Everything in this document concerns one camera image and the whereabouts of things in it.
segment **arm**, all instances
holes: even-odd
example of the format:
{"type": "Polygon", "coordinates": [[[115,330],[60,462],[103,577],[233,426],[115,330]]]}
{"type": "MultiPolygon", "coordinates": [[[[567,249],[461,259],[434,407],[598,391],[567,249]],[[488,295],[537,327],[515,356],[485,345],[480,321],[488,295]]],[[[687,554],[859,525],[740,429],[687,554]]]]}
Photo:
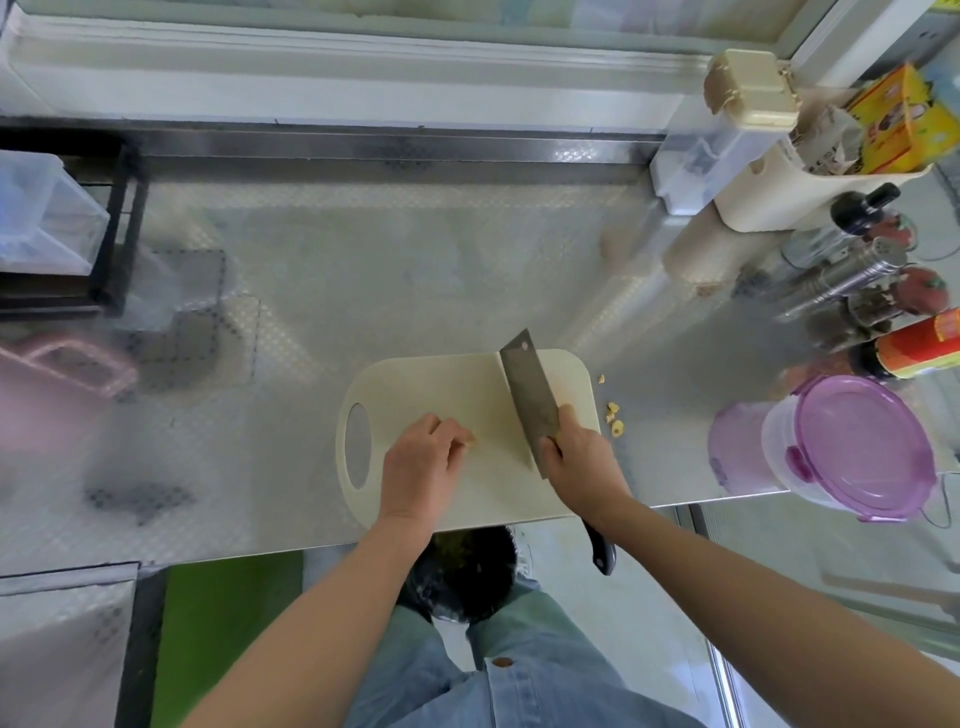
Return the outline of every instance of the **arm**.
{"type": "Polygon", "coordinates": [[[657,579],[757,693],[797,726],[960,726],[960,679],[823,595],[637,502],[610,444],[561,408],[541,443],[577,515],[657,579]]]}
{"type": "Polygon", "coordinates": [[[334,728],[347,717],[407,571],[453,498],[470,433],[426,415],[387,452],[380,513],[357,548],[291,604],[182,728],[334,728]]]}

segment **knife handle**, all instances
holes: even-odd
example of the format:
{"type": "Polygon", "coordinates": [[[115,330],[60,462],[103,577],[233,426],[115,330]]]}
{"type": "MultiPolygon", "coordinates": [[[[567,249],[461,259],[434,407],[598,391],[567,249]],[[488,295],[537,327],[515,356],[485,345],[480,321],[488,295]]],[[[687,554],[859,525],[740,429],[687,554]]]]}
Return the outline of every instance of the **knife handle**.
{"type": "Polygon", "coordinates": [[[607,541],[603,534],[586,521],[584,521],[584,528],[590,536],[590,545],[593,546],[593,565],[604,576],[610,576],[613,573],[613,567],[616,566],[616,546],[607,541]]]}

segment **hand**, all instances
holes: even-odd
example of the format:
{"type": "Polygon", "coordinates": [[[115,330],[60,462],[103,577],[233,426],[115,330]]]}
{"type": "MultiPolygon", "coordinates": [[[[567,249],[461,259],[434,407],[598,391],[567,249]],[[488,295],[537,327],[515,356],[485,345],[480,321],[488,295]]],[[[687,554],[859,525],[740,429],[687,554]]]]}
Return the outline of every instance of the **hand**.
{"type": "Polygon", "coordinates": [[[441,422],[434,414],[407,427],[383,458],[378,520],[406,520],[428,540],[450,507],[472,442],[456,420],[441,422]]]}
{"type": "Polygon", "coordinates": [[[624,496],[633,497],[603,435],[580,427],[573,407],[560,408],[557,441],[544,437],[540,452],[550,485],[567,508],[599,527],[601,514],[624,496]]]}

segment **cutting board handle hole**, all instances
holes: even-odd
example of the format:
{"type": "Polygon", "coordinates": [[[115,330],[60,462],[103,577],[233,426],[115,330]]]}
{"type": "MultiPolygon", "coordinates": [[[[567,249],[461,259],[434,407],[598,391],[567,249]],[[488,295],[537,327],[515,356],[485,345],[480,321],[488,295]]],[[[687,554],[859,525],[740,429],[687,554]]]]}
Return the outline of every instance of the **cutting board handle hole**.
{"type": "Polygon", "coordinates": [[[360,490],[367,483],[371,451],[370,417],[363,404],[357,403],[347,415],[347,432],[344,436],[347,477],[354,490],[360,490]]]}

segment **white cutting board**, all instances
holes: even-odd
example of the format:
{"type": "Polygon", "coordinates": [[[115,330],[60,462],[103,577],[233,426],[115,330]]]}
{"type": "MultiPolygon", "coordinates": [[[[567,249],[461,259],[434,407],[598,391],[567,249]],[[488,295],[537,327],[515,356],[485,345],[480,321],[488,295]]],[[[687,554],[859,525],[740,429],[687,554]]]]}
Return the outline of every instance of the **white cutting board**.
{"type": "MultiPolygon", "coordinates": [[[[580,424],[600,430],[584,363],[560,349],[539,351],[557,404],[572,404],[580,424]]],[[[406,427],[433,412],[455,418],[476,436],[453,503],[437,530],[569,516],[550,483],[540,479],[510,396],[498,353],[385,359],[350,385],[337,423],[337,474],[353,516],[369,528],[380,505],[383,456],[406,427]],[[354,404],[367,410],[371,461],[367,482],[350,483],[344,442],[354,404]]]]}

